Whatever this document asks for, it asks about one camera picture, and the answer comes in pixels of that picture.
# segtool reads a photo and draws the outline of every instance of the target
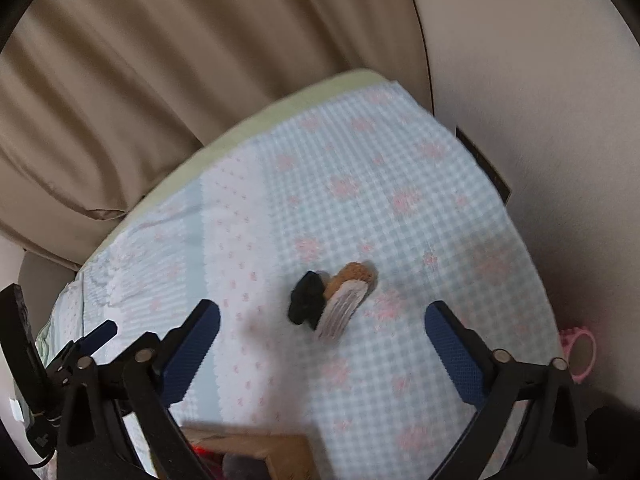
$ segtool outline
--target brown box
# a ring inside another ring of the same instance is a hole
[[[182,428],[194,446],[215,453],[233,453],[264,460],[272,480],[318,480],[309,442],[304,435],[219,434]]]

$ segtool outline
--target bed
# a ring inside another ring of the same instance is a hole
[[[369,262],[373,293],[321,343],[287,320],[309,269]],[[354,70],[265,108],[164,179],[82,266],[38,337],[43,361],[106,319],[115,357],[164,335],[201,298],[221,331],[185,400],[184,426],[303,432],[323,479],[423,479],[472,416],[424,334],[444,300],[490,348],[561,355],[545,291],[473,157],[398,84]],[[508,452],[517,408],[486,474]],[[148,449],[127,425],[145,467]]]

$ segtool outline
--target gray fabric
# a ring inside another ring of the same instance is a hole
[[[0,56],[0,231],[77,269],[197,149],[360,67],[431,108],[412,0],[35,0]]]
[[[22,287],[34,337],[49,320],[58,294],[75,276],[76,273],[71,269],[29,251],[25,253],[18,285]]]

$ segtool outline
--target bedsheet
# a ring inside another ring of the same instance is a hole
[[[332,344],[286,316],[308,269],[368,261],[373,293]],[[547,363],[558,334],[529,254],[473,158],[396,83],[345,92],[244,140],[131,221],[60,295],[50,355],[106,319],[106,362],[201,298],[220,334],[183,425],[303,431],[323,479],[427,478],[473,409],[424,334],[444,300],[490,348]],[[486,473],[504,459],[514,410]],[[132,439],[149,466],[139,428]]]

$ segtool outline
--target brown sponge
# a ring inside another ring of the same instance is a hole
[[[374,282],[373,272],[359,262],[351,262],[346,264],[338,274],[329,280],[324,288],[324,298],[329,300],[340,286],[349,280],[361,280],[371,285]]]

